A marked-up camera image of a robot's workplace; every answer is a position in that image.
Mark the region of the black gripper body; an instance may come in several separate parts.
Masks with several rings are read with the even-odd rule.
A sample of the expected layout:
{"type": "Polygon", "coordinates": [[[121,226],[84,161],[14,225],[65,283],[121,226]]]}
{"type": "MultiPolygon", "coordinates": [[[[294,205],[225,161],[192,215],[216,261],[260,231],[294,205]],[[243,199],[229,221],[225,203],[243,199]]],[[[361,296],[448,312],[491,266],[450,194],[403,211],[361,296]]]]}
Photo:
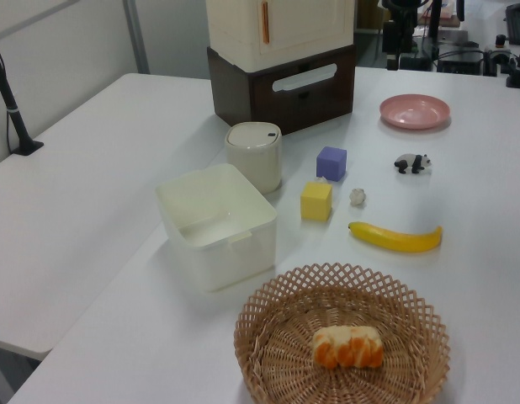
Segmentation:
{"type": "Polygon", "coordinates": [[[408,21],[388,20],[383,23],[383,52],[410,53],[413,47],[413,24],[408,21]]]}

